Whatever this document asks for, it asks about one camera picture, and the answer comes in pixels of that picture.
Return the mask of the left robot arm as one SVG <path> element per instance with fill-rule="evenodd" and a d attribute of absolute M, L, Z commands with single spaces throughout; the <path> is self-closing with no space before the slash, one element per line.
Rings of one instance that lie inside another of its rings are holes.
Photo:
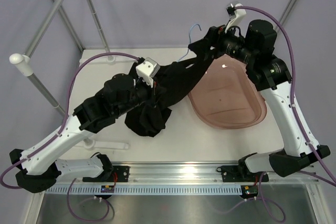
<path fill-rule="evenodd" d="M 108 156 L 65 160 L 60 157 L 84 139 L 116 122 L 120 116 L 156 98 L 158 79 L 117 74 L 101 90 L 83 101 L 55 133 L 28 150 L 14 149 L 12 164 L 19 169 L 17 187 L 39 193 L 56 182 L 82 178 L 84 182 L 106 182 L 113 174 Z"/>

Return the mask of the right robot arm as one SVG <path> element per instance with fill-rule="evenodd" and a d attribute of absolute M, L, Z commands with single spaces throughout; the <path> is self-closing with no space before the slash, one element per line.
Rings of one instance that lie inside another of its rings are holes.
<path fill-rule="evenodd" d="M 244 63 L 247 77 L 271 109 L 284 143 L 281 150 L 241 158 L 238 176 L 250 180 L 256 173 L 274 172 L 287 177 L 329 156 L 329 147 L 321 145 L 310 132 L 291 93 L 294 78 L 287 65 L 273 54 L 277 33 L 272 24 L 253 20 L 245 36 L 235 36 L 234 29 L 236 26 L 213 26 L 188 48 L 204 60 L 228 55 Z"/>

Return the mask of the light blue wire hanger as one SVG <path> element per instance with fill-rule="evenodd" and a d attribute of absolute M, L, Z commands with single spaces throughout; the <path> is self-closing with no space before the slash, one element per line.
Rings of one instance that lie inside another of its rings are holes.
<path fill-rule="evenodd" d="M 188 31 L 188 45 L 192 43 L 192 35 L 191 34 L 192 34 L 192 31 L 195 27 L 197 27 L 199 29 L 199 31 L 202 31 L 202 28 L 201 28 L 200 24 L 198 24 L 198 23 L 193 24 Z M 181 56 L 176 62 L 182 61 L 189 54 L 189 51 L 190 50 L 187 47 L 186 53 L 183 56 Z"/>

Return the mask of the black shirt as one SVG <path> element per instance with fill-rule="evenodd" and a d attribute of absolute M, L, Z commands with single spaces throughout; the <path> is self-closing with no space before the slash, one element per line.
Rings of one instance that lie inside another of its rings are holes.
<path fill-rule="evenodd" d="M 139 136 L 155 137 L 163 129 L 171 115 L 171 106 L 185 98 L 202 79 L 214 61 L 212 56 L 198 59 L 196 56 L 180 62 L 161 66 L 154 78 L 167 77 L 166 109 L 152 108 L 145 102 L 126 114 L 125 125 Z"/>

